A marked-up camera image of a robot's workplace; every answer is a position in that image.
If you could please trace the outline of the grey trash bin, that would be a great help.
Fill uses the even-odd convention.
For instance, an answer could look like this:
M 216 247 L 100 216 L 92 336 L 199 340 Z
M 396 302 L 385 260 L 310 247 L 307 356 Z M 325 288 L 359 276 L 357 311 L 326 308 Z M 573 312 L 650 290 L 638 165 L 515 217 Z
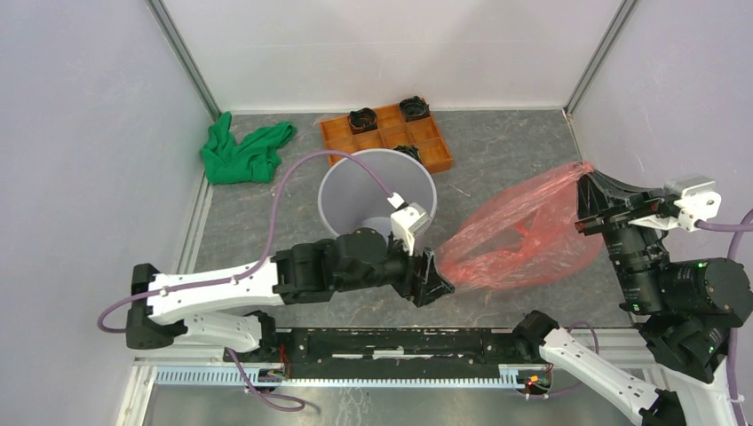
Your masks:
M 354 154 L 406 203 L 417 203 L 432 222 L 438 207 L 436 185 L 429 171 L 413 157 L 395 150 L 368 149 Z M 334 236 L 367 227 L 387 238 L 395 208 L 377 181 L 358 163 L 344 158 L 321 181 L 318 209 Z

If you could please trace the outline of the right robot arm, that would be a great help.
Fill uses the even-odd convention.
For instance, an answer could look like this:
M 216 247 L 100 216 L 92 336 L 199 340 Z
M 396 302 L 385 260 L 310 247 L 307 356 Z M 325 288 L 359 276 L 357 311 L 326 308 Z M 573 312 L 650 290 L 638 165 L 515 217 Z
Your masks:
M 727 257 L 674 262 L 663 244 L 674 229 L 724 230 L 716 182 L 694 175 L 643 188 L 593 170 L 577 194 L 575 229 L 605 242 L 622 309 L 642 319 L 638 333 L 666 387 L 627 374 L 539 311 L 513 329 L 515 355 L 567 371 L 635 425 L 745 424 L 731 368 L 734 333 L 752 313 L 749 276 Z

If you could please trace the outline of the red plastic trash bag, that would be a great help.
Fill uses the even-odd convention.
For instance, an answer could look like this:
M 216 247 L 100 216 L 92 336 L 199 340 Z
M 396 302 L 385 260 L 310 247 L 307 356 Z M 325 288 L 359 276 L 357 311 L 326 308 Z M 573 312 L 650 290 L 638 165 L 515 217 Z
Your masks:
M 436 250 L 439 272 L 461 290 L 547 284 L 589 266 L 604 247 L 575 229 L 577 182 L 594 170 L 570 162 L 508 187 Z

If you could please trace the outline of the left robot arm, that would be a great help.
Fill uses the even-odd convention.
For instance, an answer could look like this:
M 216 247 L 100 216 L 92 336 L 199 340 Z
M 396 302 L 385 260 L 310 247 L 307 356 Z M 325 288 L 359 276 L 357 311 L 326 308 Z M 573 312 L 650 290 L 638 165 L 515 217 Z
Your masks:
M 371 228 L 209 272 L 166 274 L 138 264 L 131 277 L 126 345 L 153 350 L 185 340 L 247 352 L 264 362 L 279 350 L 271 319 L 232 315 L 233 308 L 326 303 L 336 293 L 381 287 L 417 307 L 455 291 L 430 249 L 410 254 L 401 241 Z

